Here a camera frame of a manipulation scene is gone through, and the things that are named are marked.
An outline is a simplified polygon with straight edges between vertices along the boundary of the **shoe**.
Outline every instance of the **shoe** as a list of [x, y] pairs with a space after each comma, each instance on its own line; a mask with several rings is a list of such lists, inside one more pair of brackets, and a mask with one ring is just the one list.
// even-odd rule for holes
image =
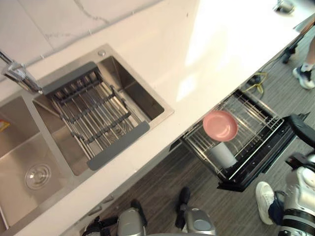
[[313, 89], [315, 88], [314, 81], [311, 80], [311, 71], [301, 71], [301, 66], [297, 67], [293, 70], [293, 75], [296, 79], [298, 79], [301, 87], [305, 89]]
[[256, 201], [258, 205], [259, 216], [262, 222], [272, 225], [268, 209], [275, 199], [275, 194], [270, 185], [266, 182], [259, 182], [256, 187]]

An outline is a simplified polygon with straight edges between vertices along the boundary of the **open dishwasher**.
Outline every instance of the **open dishwasher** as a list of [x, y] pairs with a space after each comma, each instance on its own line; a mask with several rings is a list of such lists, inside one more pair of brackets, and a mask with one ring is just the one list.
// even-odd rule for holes
[[[279, 117], [255, 97], [236, 90], [219, 103], [214, 110], [231, 113], [238, 123], [234, 139], [224, 142], [237, 162], [224, 168], [211, 154], [219, 144], [205, 132], [202, 120], [181, 138], [182, 143], [219, 179], [218, 188], [244, 191], [258, 176], [265, 173], [295, 135], [286, 118]], [[300, 114], [305, 119], [308, 114]]]

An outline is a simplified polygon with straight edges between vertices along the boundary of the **white wall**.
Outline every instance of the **white wall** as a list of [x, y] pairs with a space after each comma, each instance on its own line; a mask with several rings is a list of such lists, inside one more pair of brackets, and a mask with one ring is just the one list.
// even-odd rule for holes
[[158, 1], [0, 0], [0, 49], [26, 63]]

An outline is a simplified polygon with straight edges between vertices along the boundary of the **white countertop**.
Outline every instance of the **white countertop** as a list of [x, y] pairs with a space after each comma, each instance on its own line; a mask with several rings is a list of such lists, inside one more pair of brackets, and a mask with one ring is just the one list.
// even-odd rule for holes
[[61, 234], [180, 137], [298, 35], [314, 12], [298, 2], [285, 16], [273, 0], [164, 0], [31, 66], [42, 78], [109, 43], [175, 112], [16, 235]]

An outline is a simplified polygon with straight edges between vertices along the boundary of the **sink drain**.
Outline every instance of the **sink drain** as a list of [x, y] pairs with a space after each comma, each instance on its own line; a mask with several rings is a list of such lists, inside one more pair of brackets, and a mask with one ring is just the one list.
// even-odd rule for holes
[[26, 173], [25, 184], [32, 190], [38, 190], [47, 184], [51, 177], [51, 169], [46, 164], [32, 166]]

